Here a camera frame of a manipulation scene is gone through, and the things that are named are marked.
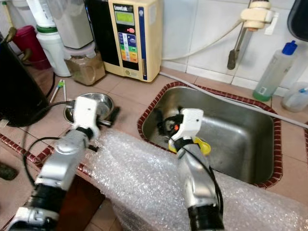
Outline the yellow plastic bowl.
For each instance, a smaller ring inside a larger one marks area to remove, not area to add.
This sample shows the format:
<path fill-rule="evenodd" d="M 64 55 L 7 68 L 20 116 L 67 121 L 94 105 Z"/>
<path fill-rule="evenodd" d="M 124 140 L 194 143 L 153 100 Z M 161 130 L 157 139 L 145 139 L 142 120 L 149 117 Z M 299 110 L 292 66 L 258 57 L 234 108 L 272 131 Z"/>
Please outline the yellow plastic bowl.
<path fill-rule="evenodd" d="M 200 150 L 202 151 L 202 154 L 204 156 L 209 156 L 211 152 L 211 146 L 209 145 L 209 143 L 207 143 L 206 141 L 203 141 L 199 137 L 194 137 L 192 140 L 194 143 L 199 145 Z M 168 150 L 174 153 L 178 152 L 178 150 L 172 145 L 172 140 L 169 140 Z"/>

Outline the clear bubble wrap sheet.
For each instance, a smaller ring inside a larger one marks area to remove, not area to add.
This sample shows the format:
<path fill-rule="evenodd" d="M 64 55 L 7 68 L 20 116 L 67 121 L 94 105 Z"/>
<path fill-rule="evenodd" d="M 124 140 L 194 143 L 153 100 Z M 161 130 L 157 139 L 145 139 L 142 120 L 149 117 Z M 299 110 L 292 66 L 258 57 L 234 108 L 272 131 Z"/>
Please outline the clear bubble wrap sheet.
<path fill-rule="evenodd" d="M 191 231 L 178 159 L 119 130 L 104 130 L 83 170 L 128 231 Z M 216 172 L 225 231 L 308 231 L 308 207 Z"/>

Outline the white green training chopsticks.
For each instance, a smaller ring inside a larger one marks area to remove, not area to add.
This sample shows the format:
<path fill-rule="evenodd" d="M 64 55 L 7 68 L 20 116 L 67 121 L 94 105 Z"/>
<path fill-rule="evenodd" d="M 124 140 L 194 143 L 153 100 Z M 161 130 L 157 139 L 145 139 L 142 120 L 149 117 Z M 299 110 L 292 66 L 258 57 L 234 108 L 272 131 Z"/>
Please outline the white green training chopsticks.
<path fill-rule="evenodd" d="M 59 92 L 59 90 L 62 90 L 63 88 L 64 88 L 64 79 L 60 79 L 57 85 L 55 86 L 55 88 L 53 88 L 53 94 L 51 98 L 49 99 L 49 103 L 54 102 L 57 92 Z"/>

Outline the small clear plastic bottle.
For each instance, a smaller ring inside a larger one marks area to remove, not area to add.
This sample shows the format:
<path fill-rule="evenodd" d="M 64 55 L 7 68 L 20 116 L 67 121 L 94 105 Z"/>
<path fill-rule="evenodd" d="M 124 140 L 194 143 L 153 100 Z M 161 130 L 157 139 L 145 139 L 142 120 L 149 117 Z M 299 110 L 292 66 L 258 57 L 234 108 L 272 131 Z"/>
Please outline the small clear plastic bottle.
<path fill-rule="evenodd" d="M 283 96 L 282 107 L 290 112 L 301 112 L 308 106 L 308 82 L 299 81 Z"/>

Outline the maroon plastic cup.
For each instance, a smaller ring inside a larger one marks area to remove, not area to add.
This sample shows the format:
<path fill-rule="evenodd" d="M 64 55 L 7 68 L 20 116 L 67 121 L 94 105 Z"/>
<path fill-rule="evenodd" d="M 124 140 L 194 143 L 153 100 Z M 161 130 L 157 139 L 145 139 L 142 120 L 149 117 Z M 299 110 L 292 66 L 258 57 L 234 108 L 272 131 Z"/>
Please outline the maroon plastic cup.
<path fill-rule="evenodd" d="M 35 69 L 48 70 L 52 67 L 39 43 L 37 31 L 32 25 L 26 25 L 17 29 L 17 33 L 13 38 L 13 43 L 22 52 L 25 52 L 26 50 L 31 51 L 28 61 Z"/>

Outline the black electric kettle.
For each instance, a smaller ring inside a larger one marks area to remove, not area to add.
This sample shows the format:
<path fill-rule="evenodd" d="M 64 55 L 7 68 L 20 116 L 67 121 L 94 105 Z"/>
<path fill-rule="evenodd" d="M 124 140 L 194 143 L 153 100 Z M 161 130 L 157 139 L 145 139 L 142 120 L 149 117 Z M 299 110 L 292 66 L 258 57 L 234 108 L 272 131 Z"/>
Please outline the black electric kettle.
<path fill-rule="evenodd" d="M 0 57 L 0 116 L 11 127 L 33 125 L 45 116 L 49 103 L 7 36 L 2 38 Z"/>

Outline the white water filter jug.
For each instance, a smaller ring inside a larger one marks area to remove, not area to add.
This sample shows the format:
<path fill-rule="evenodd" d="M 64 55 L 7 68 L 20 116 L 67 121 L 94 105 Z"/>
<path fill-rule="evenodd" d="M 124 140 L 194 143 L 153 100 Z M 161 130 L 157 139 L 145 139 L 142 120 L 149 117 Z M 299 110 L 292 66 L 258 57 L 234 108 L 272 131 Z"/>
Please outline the white water filter jug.
<path fill-rule="evenodd" d="M 64 45 L 46 0 L 26 0 L 37 24 L 37 39 L 58 77 L 70 77 L 64 61 Z"/>

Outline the cream water ionizer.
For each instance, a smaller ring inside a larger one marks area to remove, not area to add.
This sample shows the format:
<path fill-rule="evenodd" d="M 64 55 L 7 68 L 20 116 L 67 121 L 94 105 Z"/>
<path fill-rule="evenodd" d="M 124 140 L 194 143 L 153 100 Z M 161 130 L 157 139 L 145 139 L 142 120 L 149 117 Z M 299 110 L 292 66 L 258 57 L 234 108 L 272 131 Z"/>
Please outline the cream water ionizer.
<path fill-rule="evenodd" d="M 160 73 L 162 0 L 84 0 L 105 70 L 146 83 Z"/>

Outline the steel plate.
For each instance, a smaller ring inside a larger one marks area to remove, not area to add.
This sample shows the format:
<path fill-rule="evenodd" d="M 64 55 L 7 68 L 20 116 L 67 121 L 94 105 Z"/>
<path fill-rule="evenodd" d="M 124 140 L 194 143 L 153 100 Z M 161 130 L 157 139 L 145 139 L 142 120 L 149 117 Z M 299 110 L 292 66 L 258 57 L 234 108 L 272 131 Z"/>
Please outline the steel plate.
<path fill-rule="evenodd" d="M 86 97 L 88 99 L 93 99 L 95 101 L 98 101 L 98 117 L 97 121 L 102 122 L 105 121 L 109 115 L 111 114 L 112 110 L 114 110 L 114 102 L 112 99 L 103 93 L 100 92 L 90 92 L 86 94 L 81 94 L 79 97 Z M 64 108 L 64 118 L 69 123 L 73 123 L 73 108 L 72 106 L 66 106 Z"/>

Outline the dark green oblong object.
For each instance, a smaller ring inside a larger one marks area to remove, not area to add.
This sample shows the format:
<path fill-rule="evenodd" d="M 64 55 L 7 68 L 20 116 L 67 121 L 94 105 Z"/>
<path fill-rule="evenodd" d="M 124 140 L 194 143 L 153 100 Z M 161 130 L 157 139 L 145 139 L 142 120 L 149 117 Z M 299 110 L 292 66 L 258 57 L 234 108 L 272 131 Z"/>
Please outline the dark green oblong object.
<path fill-rule="evenodd" d="M 0 178 L 12 181 L 18 176 L 18 171 L 6 163 L 0 163 Z"/>

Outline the black hanging pan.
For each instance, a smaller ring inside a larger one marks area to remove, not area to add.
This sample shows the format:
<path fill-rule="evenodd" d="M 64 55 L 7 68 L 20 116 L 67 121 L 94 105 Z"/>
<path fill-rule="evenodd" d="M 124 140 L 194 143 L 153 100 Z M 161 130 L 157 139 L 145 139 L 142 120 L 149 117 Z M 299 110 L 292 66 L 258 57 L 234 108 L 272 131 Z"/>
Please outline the black hanging pan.
<path fill-rule="evenodd" d="M 308 0 L 295 0 L 287 19 L 291 35 L 308 40 Z"/>

